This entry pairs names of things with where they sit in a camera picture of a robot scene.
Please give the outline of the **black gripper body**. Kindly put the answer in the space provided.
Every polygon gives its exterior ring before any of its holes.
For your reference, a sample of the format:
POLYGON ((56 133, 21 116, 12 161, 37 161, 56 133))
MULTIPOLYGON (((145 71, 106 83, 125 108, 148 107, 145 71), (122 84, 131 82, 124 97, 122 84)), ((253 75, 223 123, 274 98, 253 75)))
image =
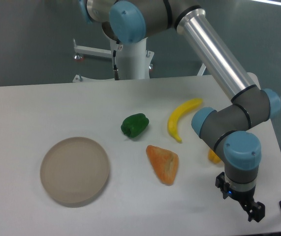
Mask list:
POLYGON ((254 203, 256 180, 249 183, 236 183, 222 172, 216 177, 215 186, 221 191, 223 198, 232 198, 242 206, 250 206, 254 203))

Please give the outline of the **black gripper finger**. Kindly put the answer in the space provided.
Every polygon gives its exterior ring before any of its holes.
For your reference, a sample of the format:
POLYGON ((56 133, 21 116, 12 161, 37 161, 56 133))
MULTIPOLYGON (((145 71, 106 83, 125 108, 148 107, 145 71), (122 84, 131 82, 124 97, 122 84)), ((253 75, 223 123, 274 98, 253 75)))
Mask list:
POLYGON ((265 217, 265 205, 254 198, 239 201, 242 209, 248 214, 248 221, 260 222, 265 217))

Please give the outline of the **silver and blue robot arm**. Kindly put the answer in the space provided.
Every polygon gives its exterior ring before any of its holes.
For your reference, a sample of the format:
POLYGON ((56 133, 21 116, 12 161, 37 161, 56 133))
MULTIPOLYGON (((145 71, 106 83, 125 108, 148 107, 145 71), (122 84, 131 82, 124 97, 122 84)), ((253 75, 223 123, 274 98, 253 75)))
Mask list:
POLYGON ((116 80, 149 77, 149 36, 174 28, 186 38, 231 101, 221 111, 201 109, 191 122, 196 134, 224 162, 215 185, 224 198, 239 202, 250 221, 260 221, 265 206, 253 196, 261 144, 249 130, 281 110, 279 96, 258 88, 195 0, 81 0, 79 6, 84 19, 101 23, 111 41, 109 57, 116 80))

